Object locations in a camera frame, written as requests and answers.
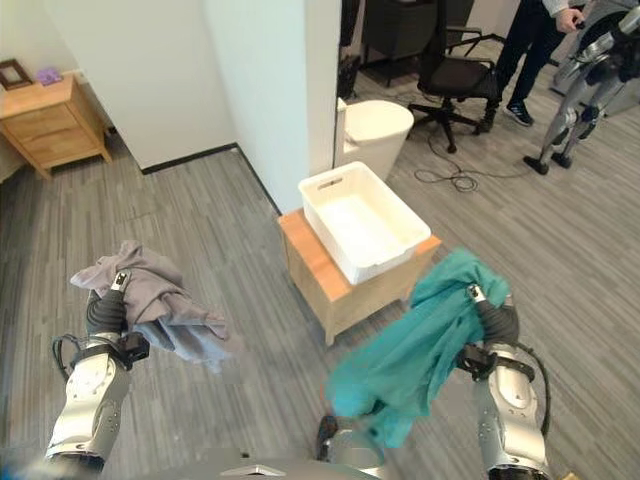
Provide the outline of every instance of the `white wall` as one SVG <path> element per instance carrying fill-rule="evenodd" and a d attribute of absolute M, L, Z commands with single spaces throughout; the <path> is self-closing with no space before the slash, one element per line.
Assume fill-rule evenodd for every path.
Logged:
<path fill-rule="evenodd" d="M 3 135 L 0 135 L 0 183 L 9 178 L 26 162 Z"/>
<path fill-rule="evenodd" d="M 309 173 L 333 165 L 341 3 L 306 0 L 307 121 Z"/>
<path fill-rule="evenodd" d="M 475 0 L 467 26 L 482 29 L 484 35 L 506 37 L 518 5 L 519 0 Z"/>
<path fill-rule="evenodd" d="M 16 58 L 32 79 L 44 67 L 77 68 L 44 0 L 0 0 L 0 60 L 8 58 Z"/>
<path fill-rule="evenodd" d="M 201 0 L 46 4 L 141 168 L 236 140 Z"/>
<path fill-rule="evenodd" d="M 339 6 L 205 0 L 238 143 L 283 212 L 333 160 Z"/>

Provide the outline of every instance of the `white plastic basket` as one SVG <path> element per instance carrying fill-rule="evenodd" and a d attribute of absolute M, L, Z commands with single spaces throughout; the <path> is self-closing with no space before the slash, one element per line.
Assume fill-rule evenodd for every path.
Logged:
<path fill-rule="evenodd" d="M 298 185 L 304 215 L 352 285 L 408 260 L 429 226 L 362 162 Z"/>

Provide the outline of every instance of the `white toilet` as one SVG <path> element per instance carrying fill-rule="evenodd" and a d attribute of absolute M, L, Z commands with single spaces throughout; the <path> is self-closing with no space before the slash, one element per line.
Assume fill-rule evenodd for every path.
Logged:
<path fill-rule="evenodd" d="M 338 98 L 336 167 L 359 160 L 386 180 L 412 126 L 411 112 L 396 103 Z"/>

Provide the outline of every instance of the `teal cloth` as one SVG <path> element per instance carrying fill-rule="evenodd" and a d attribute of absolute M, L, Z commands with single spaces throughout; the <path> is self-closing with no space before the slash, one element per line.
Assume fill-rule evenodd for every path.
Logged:
<path fill-rule="evenodd" d="M 474 283 L 495 306 L 509 293 L 507 282 L 467 250 L 458 249 L 436 265 L 416 284 L 411 310 L 348 354 L 330 375 L 325 392 L 334 413 L 358 417 L 382 401 L 386 406 L 369 417 L 370 432 L 382 446 L 402 446 L 414 420 L 429 415 L 458 352 L 482 340 L 466 290 Z"/>

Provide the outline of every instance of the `purple object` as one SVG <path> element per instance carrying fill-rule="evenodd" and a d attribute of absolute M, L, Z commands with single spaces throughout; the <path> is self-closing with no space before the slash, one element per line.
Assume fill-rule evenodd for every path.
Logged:
<path fill-rule="evenodd" d="M 53 67 L 43 68 L 38 73 L 36 73 L 36 78 L 42 85 L 45 86 L 62 81 L 62 77 Z"/>

